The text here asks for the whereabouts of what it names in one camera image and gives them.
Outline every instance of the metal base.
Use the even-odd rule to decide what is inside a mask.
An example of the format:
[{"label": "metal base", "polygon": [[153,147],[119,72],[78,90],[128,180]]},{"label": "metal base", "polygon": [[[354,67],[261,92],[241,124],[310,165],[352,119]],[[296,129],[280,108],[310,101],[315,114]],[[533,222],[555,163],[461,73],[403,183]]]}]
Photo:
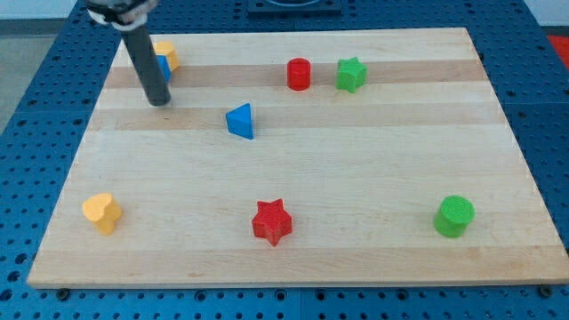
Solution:
[{"label": "metal base", "polygon": [[249,15],[266,13],[341,13],[341,0],[322,0],[314,4],[285,4],[278,0],[248,0],[247,11]]}]

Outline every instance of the blue block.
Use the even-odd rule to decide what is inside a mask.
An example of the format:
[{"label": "blue block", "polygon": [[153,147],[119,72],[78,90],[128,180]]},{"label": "blue block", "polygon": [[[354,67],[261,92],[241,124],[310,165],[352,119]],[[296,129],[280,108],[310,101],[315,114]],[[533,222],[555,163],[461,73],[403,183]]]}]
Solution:
[{"label": "blue block", "polygon": [[230,133],[252,140],[251,104],[247,103],[229,111],[225,115],[225,119],[228,122]]},{"label": "blue block", "polygon": [[157,55],[156,58],[158,59],[158,65],[160,65],[160,69],[162,69],[162,74],[164,75],[164,79],[166,79],[166,82],[170,81],[170,76],[172,75],[172,71],[170,71],[170,65],[168,64],[168,59],[163,55]]}]

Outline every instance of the blue pegboard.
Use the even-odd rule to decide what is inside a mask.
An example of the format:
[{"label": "blue pegboard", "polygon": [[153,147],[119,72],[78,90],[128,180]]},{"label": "blue pegboard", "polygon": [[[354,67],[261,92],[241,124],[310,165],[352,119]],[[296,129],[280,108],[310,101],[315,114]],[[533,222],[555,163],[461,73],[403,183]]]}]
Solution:
[{"label": "blue pegboard", "polygon": [[[567,319],[569,286],[56,291],[31,263],[120,36],[81,1],[0,136],[0,319]],[[569,75],[522,0],[343,0],[341,15],[247,17],[245,1],[162,0],[152,33],[466,27],[565,246]]]}]

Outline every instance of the toy block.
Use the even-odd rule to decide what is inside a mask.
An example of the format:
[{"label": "toy block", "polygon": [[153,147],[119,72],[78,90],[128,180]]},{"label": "toy block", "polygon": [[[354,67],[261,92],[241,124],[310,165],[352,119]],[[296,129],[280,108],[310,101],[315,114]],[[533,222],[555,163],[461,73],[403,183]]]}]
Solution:
[{"label": "toy block", "polygon": [[474,206],[469,200],[462,196],[448,196],[435,216],[435,229],[443,236],[459,237],[474,216]]},{"label": "toy block", "polygon": [[154,51],[156,55],[163,55],[168,60],[168,65],[170,66],[170,71],[174,71],[180,66],[178,61],[178,54],[174,49],[174,44],[170,41],[161,41],[154,45]]},{"label": "toy block", "polygon": [[310,62],[303,58],[292,59],[286,65],[288,87],[295,91],[310,87]]},{"label": "toy block", "polygon": [[283,199],[274,202],[257,202],[257,215],[252,220],[256,237],[267,239],[273,246],[281,237],[293,232],[293,217],[285,211]]},{"label": "toy block", "polygon": [[230,133],[252,140],[251,104],[246,103],[239,108],[229,111],[225,115],[225,119]]},{"label": "toy block", "polygon": [[357,58],[338,61],[338,78],[336,89],[355,93],[356,89],[365,84],[367,66]]},{"label": "toy block", "polygon": [[160,66],[160,69],[162,70],[162,74],[164,75],[164,79],[166,80],[166,82],[169,82],[170,76],[172,75],[172,72],[170,71],[170,66],[168,65],[168,59],[163,55],[156,56],[156,59],[158,60],[158,65]]},{"label": "toy block", "polygon": [[115,223],[123,215],[123,210],[113,195],[102,193],[83,202],[83,215],[99,233],[106,236],[115,230]]}]

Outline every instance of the green star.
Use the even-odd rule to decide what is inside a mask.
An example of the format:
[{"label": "green star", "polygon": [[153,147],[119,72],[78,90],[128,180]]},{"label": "green star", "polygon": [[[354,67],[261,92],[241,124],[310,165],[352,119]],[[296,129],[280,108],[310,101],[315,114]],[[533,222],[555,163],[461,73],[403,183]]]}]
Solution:
[{"label": "green star", "polygon": [[356,88],[364,85],[367,77],[367,66],[357,58],[338,61],[338,79],[336,89],[356,92]]}]

